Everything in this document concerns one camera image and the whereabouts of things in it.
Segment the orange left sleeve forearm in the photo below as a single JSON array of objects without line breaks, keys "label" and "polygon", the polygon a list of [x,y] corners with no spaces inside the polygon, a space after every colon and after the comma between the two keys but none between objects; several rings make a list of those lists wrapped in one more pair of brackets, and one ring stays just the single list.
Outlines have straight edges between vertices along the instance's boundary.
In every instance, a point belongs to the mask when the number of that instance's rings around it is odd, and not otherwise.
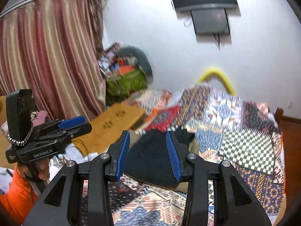
[{"label": "orange left sleeve forearm", "polygon": [[29,181],[15,167],[9,191],[1,195],[1,225],[23,225],[38,198]]}]

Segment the left hand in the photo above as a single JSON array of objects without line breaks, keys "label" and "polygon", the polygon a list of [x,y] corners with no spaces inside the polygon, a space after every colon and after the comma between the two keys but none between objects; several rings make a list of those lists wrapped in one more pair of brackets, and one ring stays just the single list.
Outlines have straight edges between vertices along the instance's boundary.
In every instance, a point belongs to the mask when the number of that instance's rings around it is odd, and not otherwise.
[{"label": "left hand", "polygon": [[[45,158],[36,162],[36,167],[38,169],[38,176],[41,180],[47,181],[50,177],[49,172],[49,158]],[[26,173],[29,172],[29,169],[26,165],[17,162],[16,163],[17,173],[22,177],[26,177]]]}]

